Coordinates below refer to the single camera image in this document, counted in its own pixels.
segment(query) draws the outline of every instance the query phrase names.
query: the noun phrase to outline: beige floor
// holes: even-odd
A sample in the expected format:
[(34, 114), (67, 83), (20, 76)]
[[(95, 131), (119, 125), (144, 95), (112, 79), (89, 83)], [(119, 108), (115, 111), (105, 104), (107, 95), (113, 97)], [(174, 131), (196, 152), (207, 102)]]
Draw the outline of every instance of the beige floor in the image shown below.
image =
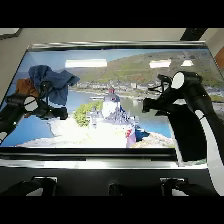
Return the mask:
[(185, 28), (24, 28), (19, 37), (0, 40), (0, 100), (29, 44), (75, 41), (178, 41)]

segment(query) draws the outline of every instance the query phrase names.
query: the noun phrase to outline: blue cloth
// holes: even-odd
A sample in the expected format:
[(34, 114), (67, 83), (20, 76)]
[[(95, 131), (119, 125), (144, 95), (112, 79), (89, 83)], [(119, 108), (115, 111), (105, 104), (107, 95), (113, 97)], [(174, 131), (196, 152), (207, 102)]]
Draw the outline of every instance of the blue cloth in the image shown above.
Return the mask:
[(42, 81), (50, 81), (53, 88), (49, 93), (49, 100), (59, 105), (65, 105), (67, 102), (68, 85), (73, 86), (80, 80), (66, 70), (61, 73), (54, 72), (47, 65), (30, 67), (29, 76), (38, 92)]

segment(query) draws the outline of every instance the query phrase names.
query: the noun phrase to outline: blue water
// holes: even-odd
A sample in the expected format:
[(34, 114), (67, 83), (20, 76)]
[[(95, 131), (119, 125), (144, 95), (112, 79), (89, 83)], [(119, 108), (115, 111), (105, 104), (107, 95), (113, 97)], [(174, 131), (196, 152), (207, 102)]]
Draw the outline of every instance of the blue water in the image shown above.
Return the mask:
[[(69, 91), (66, 104), (68, 113), (72, 113), (81, 104), (92, 102), (90, 99), (91, 96), (96, 96), (96, 94)], [(171, 137), (165, 117), (155, 117), (152, 116), (152, 113), (141, 113), (142, 103), (139, 102), (137, 106), (134, 106), (131, 99), (121, 98), (121, 105), (127, 112), (130, 110), (131, 115), (139, 116), (139, 126), (141, 128), (144, 128), (148, 132), (157, 132), (166, 137)], [(23, 118), (14, 132), (4, 140), (1, 147), (16, 146), (17, 144), (22, 144), (37, 138), (52, 138), (53, 135), (47, 122), (35, 116)]]

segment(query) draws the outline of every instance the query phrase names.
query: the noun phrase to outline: display screen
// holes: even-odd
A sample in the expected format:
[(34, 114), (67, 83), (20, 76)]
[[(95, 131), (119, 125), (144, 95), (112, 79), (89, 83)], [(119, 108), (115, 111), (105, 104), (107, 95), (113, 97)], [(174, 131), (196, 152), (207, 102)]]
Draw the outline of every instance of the display screen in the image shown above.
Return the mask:
[[(208, 49), (27, 52), (6, 96), (27, 94), (46, 103), (49, 94), (47, 104), (66, 108), (68, 117), (44, 119), (46, 114), (36, 116), (29, 112), (36, 107), (29, 108), (1, 147), (174, 148), (168, 118), (155, 116), (156, 110), (142, 113), (142, 107), (145, 98), (160, 96), (161, 87), (150, 91), (160, 86), (158, 75), (173, 77), (178, 71), (203, 77), (214, 109), (223, 117), (223, 77)], [(53, 88), (41, 96), (43, 81)], [(6, 105), (4, 100), (1, 110)]]

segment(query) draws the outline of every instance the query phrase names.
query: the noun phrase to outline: printed landscape image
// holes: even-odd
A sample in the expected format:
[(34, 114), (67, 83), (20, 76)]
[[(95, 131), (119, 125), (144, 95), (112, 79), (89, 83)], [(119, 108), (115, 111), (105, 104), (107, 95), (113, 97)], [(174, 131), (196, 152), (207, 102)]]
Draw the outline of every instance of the printed landscape image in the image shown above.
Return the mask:
[[(66, 68), (66, 60), (106, 59), (100, 68)], [(171, 60), (169, 67), (151, 68), (151, 61)], [(191, 60), (192, 66), (182, 66)], [(40, 120), (36, 116), (23, 118), (16, 130), (1, 147), (66, 147), (66, 148), (174, 148), (172, 130), (166, 116), (156, 111), (142, 113), (144, 98), (156, 99), (158, 92), (148, 88), (160, 85), (158, 74), (173, 77), (178, 71), (192, 71), (203, 77), (213, 106), (224, 119), (223, 78), (208, 50), (70, 50), (28, 52), (9, 88), (29, 78), (29, 69), (47, 65), (53, 71), (63, 70), (79, 77), (69, 87), (66, 108), (68, 118)]]

